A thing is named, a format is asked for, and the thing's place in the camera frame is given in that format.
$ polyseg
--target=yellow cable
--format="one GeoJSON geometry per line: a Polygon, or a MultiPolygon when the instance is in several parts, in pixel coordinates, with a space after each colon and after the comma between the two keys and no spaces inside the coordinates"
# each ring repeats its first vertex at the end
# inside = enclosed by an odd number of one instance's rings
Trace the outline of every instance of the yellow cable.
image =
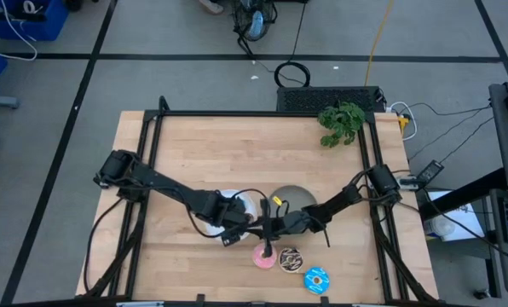
{"type": "Polygon", "coordinates": [[[384,12],[383,21],[381,21],[381,25],[379,26],[379,31],[377,32],[377,36],[375,37],[375,41],[373,42],[372,52],[370,53],[370,59],[367,62],[366,81],[364,82],[364,86],[367,86],[367,80],[370,78],[370,69],[372,68],[373,53],[375,52],[377,43],[379,42],[379,39],[381,38],[381,33],[383,33],[384,24],[387,22],[387,17],[389,16],[389,13],[392,10],[393,5],[394,5],[394,0],[389,0],[389,4],[387,5],[387,10],[384,12]]]}

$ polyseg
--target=floor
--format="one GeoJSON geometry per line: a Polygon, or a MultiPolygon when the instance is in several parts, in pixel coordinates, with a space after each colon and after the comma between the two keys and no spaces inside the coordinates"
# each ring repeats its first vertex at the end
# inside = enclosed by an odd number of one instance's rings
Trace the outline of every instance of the floor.
{"type": "MultiPolygon", "coordinates": [[[[296,59],[311,71],[313,86],[363,84],[385,5],[307,5],[296,59]]],[[[302,11],[298,3],[277,8],[277,23],[252,44],[269,68],[292,52],[302,11]]],[[[112,146],[121,111],[155,108],[161,95],[172,109],[275,110],[273,74],[243,56],[232,28],[231,16],[205,14],[194,0],[85,1],[57,41],[36,43],[39,60],[9,63],[0,95],[19,97],[21,106],[0,109],[0,302],[75,293],[100,193],[91,178],[112,146]],[[31,250],[21,248],[24,239],[33,241],[31,250]]],[[[0,51],[29,49],[0,40],[0,51]]],[[[484,107],[488,86],[508,78],[508,1],[396,1],[375,55],[369,84],[388,101],[425,102],[439,112],[484,107]]],[[[469,116],[413,111],[419,132],[406,143],[410,157],[469,116]]],[[[491,116],[481,111],[426,148],[411,160],[413,171],[442,159],[491,116]]],[[[484,125],[445,166],[433,186],[458,188],[499,168],[494,125],[484,125]]],[[[442,298],[508,306],[507,294],[471,297],[487,285],[481,260],[430,249],[442,298]]]]}

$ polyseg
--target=artificial plant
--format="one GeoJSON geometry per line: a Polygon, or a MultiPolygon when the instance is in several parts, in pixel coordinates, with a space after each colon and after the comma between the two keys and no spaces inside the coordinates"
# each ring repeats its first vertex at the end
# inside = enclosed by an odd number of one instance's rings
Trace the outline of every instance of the artificial plant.
{"type": "Polygon", "coordinates": [[[356,132],[364,123],[365,114],[354,103],[339,102],[336,107],[327,107],[318,116],[319,123],[333,133],[323,136],[320,145],[333,148],[339,144],[339,140],[345,137],[344,145],[349,145],[355,140],[356,132]]]}

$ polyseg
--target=wooden tabletop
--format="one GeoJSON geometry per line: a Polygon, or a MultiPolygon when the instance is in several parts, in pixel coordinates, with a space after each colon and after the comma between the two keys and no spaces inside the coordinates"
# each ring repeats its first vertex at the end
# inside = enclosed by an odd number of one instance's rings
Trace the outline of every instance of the wooden tabletop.
{"type": "MultiPolygon", "coordinates": [[[[136,151],[142,116],[143,112],[121,114],[114,149],[136,151]]],[[[376,120],[384,163],[393,171],[407,170],[395,115],[377,114],[376,120]]],[[[323,148],[319,140],[325,133],[315,118],[166,117],[155,169],[191,188],[258,188],[270,195],[279,187],[294,184],[306,188],[321,203],[363,170],[358,141],[346,147],[323,148]]],[[[146,153],[151,137],[148,140],[146,153]]],[[[367,141],[372,155],[369,132],[367,141]]],[[[116,193],[115,188],[101,192],[95,218],[116,201],[116,193]]],[[[402,202],[417,206],[413,193],[401,194],[402,202]]],[[[258,195],[249,195],[258,203],[258,195]]],[[[278,265],[262,270],[253,264],[252,249],[260,243],[255,236],[223,247],[221,241],[195,232],[182,204],[151,193],[133,299],[191,301],[204,293],[209,301],[318,303],[320,297],[303,287],[301,273],[321,266],[330,276],[326,292],[330,302],[383,303],[368,211],[368,204],[362,202],[337,214],[328,224],[331,248],[326,247],[322,232],[288,235],[276,241],[277,249],[295,246],[303,254],[305,264],[300,273],[287,274],[278,265]]],[[[401,206],[395,206],[394,213],[402,259],[427,292],[437,297],[418,213],[401,206]]],[[[91,286],[115,256],[123,215],[121,205],[105,217],[95,233],[88,273],[91,286]]],[[[390,276],[395,277],[394,266],[388,263],[390,276]]],[[[124,292],[128,268],[126,260],[119,293],[124,292]]],[[[392,284],[398,298],[395,278],[392,284]]],[[[78,293],[84,293],[82,282],[78,293]]]]}

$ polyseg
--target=blue donut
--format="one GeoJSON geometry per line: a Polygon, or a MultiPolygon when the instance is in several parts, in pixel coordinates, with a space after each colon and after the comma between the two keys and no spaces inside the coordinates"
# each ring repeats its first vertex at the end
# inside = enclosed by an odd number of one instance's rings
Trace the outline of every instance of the blue donut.
{"type": "Polygon", "coordinates": [[[330,277],[319,267],[314,267],[305,272],[303,283],[307,290],[314,294],[321,295],[330,287],[330,277]]]}

